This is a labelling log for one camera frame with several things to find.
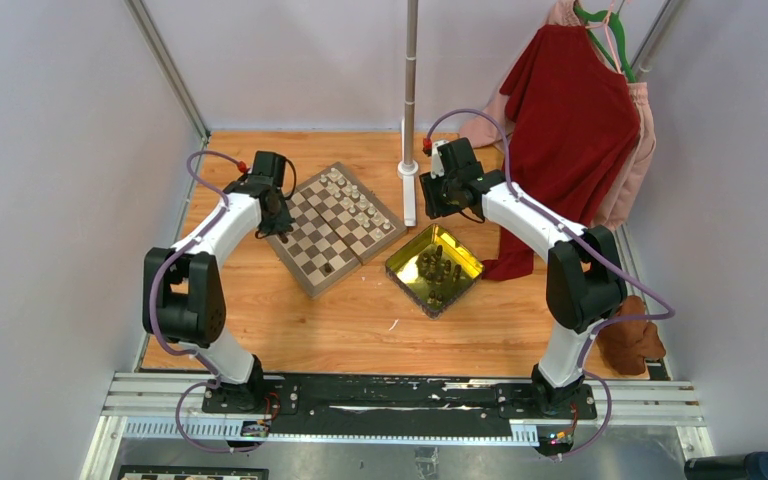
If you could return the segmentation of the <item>wooden folding chess board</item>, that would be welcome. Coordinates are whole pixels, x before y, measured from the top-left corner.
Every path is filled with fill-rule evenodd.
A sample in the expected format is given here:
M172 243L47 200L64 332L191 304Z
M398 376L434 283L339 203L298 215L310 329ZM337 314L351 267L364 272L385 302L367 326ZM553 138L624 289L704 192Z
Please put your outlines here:
M401 239L407 227L344 164L300 184L288 201L288 243L267 242L302 290L316 298ZM325 274L328 263L333 271Z

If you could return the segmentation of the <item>gold metal tray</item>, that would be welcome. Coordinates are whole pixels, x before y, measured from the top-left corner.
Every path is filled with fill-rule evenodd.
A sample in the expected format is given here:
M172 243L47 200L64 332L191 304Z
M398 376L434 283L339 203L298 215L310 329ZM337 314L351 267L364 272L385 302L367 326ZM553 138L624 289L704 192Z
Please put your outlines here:
M391 255L385 271L434 320L478 283L484 265L449 230L432 224Z

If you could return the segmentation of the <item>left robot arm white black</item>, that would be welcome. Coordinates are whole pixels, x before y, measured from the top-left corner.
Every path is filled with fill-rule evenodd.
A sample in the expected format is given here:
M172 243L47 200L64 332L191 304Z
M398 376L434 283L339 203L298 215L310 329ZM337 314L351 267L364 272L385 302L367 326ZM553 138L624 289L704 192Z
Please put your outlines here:
M223 188L197 175L191 154L186 168L193 179L216 193L212 211L183 239L154 247L144 258L143 327L173 356L192 356L213 375L209 389L243 413L258 411L269 395L258 357L226 329L227 307L220 271L249 234L285 239L293 229L285 156L258 151L251 165L234 160L239 177Z

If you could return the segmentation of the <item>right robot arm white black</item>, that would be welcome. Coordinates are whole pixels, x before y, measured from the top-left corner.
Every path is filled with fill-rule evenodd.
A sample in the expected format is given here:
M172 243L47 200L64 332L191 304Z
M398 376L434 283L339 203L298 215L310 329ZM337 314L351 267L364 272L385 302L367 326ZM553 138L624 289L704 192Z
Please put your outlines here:
M582 390L597 330L619 309L627 287L618 250L604 227L587 228L554 213L501 170L487 171L466 138L423 141L431 169L420 177L431 218L471 211L524 243L547 267L546 304L554 319L548 347L531 374L531 403L556 417Z

